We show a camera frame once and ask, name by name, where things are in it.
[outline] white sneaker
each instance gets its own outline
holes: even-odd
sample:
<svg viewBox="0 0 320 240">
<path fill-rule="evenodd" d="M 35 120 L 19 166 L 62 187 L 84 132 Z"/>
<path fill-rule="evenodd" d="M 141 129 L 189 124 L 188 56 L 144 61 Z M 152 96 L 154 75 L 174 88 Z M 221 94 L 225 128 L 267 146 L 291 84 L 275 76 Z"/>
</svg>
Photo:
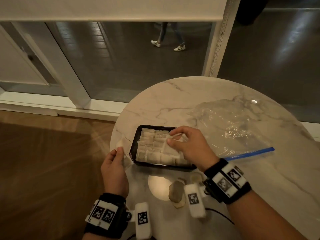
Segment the white sneaker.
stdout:
<svg viewBox="0 0 320 240">
<path fill-rule="evenodd" d="M 177 48 L 173 49 L 174 51 L 184 51 L 186 49 L 186 46 L 183 45 L 183 46 L 178 46 Z"/>
<path fill-rule="evenodd" d="M 161 44 L 158 44 L 157 41 L 151 40 L 151 44 L 155 45 L 156 47 L 161 47 Z"/>
</svg>

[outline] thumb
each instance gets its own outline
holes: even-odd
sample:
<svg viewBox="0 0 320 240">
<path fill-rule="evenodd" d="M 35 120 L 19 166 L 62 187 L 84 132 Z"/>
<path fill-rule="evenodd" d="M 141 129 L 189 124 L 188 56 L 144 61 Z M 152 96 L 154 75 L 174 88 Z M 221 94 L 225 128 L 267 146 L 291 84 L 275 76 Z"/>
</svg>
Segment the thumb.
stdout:
<svg viewBox="0 0 320 240">
<path fill-rule="evenodd" d="M 170 147 L 172 147 L 173 149 L 176 149 L 177 151 L 183 151 L 183 149 L 185 148 L 185 142 L 182 141 L 177 141 L 174 139 L 168 139 L 167 143 Z"/>
<path fill-rule="evenodd" d="M 121 164 L 123 156 L 124 156 L 123 147 L 120 146 L 117 148 L 117 155 L 114 157 L 113 161 Z"/>
</svg>

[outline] round table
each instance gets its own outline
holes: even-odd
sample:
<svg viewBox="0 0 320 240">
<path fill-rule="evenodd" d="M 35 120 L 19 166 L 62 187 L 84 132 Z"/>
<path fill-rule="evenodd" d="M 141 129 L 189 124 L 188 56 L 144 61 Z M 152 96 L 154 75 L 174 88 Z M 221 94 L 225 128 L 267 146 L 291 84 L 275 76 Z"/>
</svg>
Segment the round table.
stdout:
<svg viewBox="0 0 320 240">
<path fill-rule="evenodd" d="M 308 239 L 318 239 L 320 150 L 291 113 L 254 89 L 202 76 L 155 84 L 122 111 L 112 132 L 110 149 L 122 136 L 132 142 L 139 125 L 194 127 L 196 120 L 190 120 L 187 113 L 202 102 L 220 99 L 240 101 L 261 135 L 275 149 L 258 159 L 238 159 L 234 163 L 245 173 L 252 188 L 290 224 Z M 127 205 L 133 210 L 136 203 L 149 203 L 152 234 L 157 240 L 240 239 L 235 227 L 220 215 L 208 212 L 206 219 L 195 219 L 187 205 L 176 209 L 168 201 L 165 194 L 170 182 L 178 177 L 187 179 L 190 173 L 135 164 L 126 173 L 130 184 Z M 204 204 L 229 216 L 226 206 L 213 198 L 204 198 Z M 122 239 L 133 233 L 134 224 L 129 224 Z"/>
</svg>

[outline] black tray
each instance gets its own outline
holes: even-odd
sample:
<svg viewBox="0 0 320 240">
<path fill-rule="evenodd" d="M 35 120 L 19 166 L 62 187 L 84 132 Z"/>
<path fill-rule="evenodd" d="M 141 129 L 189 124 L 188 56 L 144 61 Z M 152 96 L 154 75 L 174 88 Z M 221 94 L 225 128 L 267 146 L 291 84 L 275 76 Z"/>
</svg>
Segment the black tray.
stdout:
<svg viewBox="0 0 320 240">
<path fill-rule="evenodd" d="M 137 155 L 137 150 L 138 150 L 138 140 L 140 139 L 142 128 L 154 129 L 154 130 L 158 130 L 158 131 L 169 131 L 169 132 L 172 131 L 173 129 L 175 129 L 175 127 L 144 125 L 144 124 L 138 126 L 138 128 L 136 130 L 136 134 L 134 135 L 131 149 L 130 149 L 131 158 L 136 165 L 147 166 L 147 167 L 166 168 L 166 169 L 173 169 L 173 170 L 180 170 L 180 171 L 192 171 L 197 168 L 195 165 L 187 167 L 187 166 L 173 166 L 173 165 L 164 165 L 164 164 L 155 164 L 155 163 L 149 163 L 149 162 L 136 161 L 136 155 Z"/>
</svg>

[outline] wooden floor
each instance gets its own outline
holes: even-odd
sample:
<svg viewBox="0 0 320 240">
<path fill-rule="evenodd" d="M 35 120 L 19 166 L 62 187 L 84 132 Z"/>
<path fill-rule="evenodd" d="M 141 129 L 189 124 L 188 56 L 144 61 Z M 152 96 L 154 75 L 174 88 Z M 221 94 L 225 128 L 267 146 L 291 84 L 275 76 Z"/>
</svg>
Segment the wooden floor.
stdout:
<svg viewBox="0 0 320 240">
<path fill-rule="evenodd" d="M 81 239 L 113 127 L 0 111 L 0 239 Z"/>
</svg>

